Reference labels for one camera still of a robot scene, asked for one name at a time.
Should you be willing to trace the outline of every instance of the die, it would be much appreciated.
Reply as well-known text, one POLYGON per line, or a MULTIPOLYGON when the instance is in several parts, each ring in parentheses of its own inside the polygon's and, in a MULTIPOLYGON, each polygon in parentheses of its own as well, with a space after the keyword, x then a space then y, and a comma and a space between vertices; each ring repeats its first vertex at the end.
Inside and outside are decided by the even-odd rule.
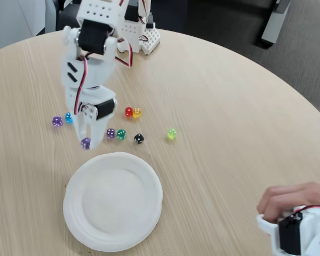
POLYGON ((82 148, 85 149, 85 150, 90 149, 90 141, 91 141, 90 138, 85 138, 85 139, 81 140, 82 148))
POLYGON ((174 140, 177 137, 177 131, 176 129, 170 129, 169 130, 169 138, 171 140, 174 140))
POLYGON ((122 130, 122 129, 119 129, 117 131, 117 134, 116 134, 116 137, 119 139, 119 140, 124 140, 124 138, 126 138, 126 131, 125 130, 122 130))
POLYGON ((139 118, 141 116, 141 108, 134 108, 133 117, 139 118))
POLYGON ((141 144, 143 143, 143 141, 145 140, 145 138, 142 136, 141 133, 138 133, 137 135, 135 135, 134 140, 137 144, 141 144))
POLYGON ((127 107, 124 114, 126 117, 132 117, 133 116, 133 108, 127 107))
POLYGON ((55 116, 52 120, 53 126, 62 126, 63 125, 63 119, 60 116, 55 116))
POLYGON ((72 124, 72 123, 73 123, 73 116, 71 115, 70 112, 68 112, 68 113, 65 114, 65 121, 66 121, 68 124, 72 124))
POLYGON ((107 137, 110 139, 113 139, 115 137, 115 130, 114 129, 108 129, 107 130, 107 137))

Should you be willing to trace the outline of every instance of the plate rim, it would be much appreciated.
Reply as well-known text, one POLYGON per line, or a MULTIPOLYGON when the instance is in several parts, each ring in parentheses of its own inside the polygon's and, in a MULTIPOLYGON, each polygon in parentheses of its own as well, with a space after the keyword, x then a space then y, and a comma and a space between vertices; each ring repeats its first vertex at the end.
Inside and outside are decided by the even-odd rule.
POLYGON ((130 249, 130 248, 136 246, 137 244, 141 243, 144 239, 146 239, 150 235, 150 233, 154 230, 154 228, 156 227, 156 225, 160 219, 161 212, 162 212, 162 200, 163 200, 163 190, 162 190, 162 185, 161 185, 160 179, 159 179, 158 175, 156 174, 156 172, 154 171, 154 169, 146 161, 144 161, 140 157, 134 156, 134 155, 126 153, 126 152, 108 153, 108 154, 98 155, 98 156, 95 156, 95 157, 89 159, 87 162, 85 162, 83 165, 81 165, 74 172, 74 174, 71 176, 71 178, 68 182, 67 188, 66 188, 65 196, 64 196, 63 215, 64 215, 66 225, 67 225, 69 231, 71 232, 71 234, 79 242, 81 242, 85 246, 87 246, 93 250, 101 251, 101 252, 119 252, 119 251, 124 251, 124 250, 130 249), (154 224, 149 225, 149 228, 146 229, 146 230, 149 230, 149 232, 142 234, 142 236, 140 236, 140 238, 138 240, 136 240, 136 242, 134 242, 134 243, 129 243, 129 244, 126 243, 125 246, 112 245, 108 248, 105 248, 105 247, 107 247, 106 244, 97 243, 97 241, 94 241, 91 237, 88 237, 85 234, 83 234, 80 231, 80 229, 77 227, 77 224, 74 221, 74 218, 72 217, 73 211, 71 210, 71 203, 70 203, 71 196, 69 194, 68 188, 72 186, 70 183, 71 183, 72 178, 75 175, 81 175, 88 168, 88 166, 90 166, 93 162, 98 161, 101 158, 108 158, 108 157, 112 157, 112 156, 132 158, 133 160, 138 161, 140 163, 140 165, 143 165, 143 169, 149 171, 151 176, 154 178, 154 182, 156 184, 154 189, 157 191, 157 194, 158 194, 157 200, 159 202, 159 206, 156 206, 158 208, 158 214, 157 214, 156 218, 154 219, 155 220, 154 224))

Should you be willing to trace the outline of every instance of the floor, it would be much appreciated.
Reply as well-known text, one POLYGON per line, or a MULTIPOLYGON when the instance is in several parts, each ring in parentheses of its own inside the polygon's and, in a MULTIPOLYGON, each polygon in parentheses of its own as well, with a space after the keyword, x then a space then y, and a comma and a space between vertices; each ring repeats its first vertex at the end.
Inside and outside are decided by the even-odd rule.
POLYGON ((261 34, 274 0, 190 0, 184 33, 235 51, 286 81, 320 111, 320 0, 292 0, 278 42, 261 34))

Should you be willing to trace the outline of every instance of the purple die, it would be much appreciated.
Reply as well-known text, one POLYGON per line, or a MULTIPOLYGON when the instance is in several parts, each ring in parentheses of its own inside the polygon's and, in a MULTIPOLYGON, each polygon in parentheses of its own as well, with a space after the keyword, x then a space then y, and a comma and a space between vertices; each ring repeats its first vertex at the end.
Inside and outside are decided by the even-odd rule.
POLYGON ((59 116, 55 116, 52 120, 53 126, 62 126, 63 125, 63 119, 59 116))
POLYGON ((90 141, 91 139, 90 138, 85 138, 81 141, 81 146, 83 149, 87 150, 87 149, 90 149, 90 141))
POLYGON ((108 129, 107 130, 107 137, 113 139, 115 137, 115 130, 114 129, 108 129))

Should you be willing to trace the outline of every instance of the wooden table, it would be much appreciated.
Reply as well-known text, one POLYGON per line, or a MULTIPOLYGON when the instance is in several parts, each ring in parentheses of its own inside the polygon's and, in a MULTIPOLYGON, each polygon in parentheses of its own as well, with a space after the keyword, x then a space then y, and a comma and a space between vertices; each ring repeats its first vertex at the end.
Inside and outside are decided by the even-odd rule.
POLYGON ((61 33, 0 50, 0 256, 271 255, 256 205, 266 187, 320 182, 320 113, 284 81, 212 43, 161 31, 148 57, 117 68, 107 83, 119 102, 109 127, 122 142, 84 151, 60 83, 61 33), (127 106, 141 107, 135 122, 127 106), (175 142, 167 130, 175 128, 175 142), (145 142, 136 145, 135 134, 145 142), (125 151, 158 174, 163 211, 155 230, 124 252, 80 244, 62 213, 66 185, 90 158, 125 151))

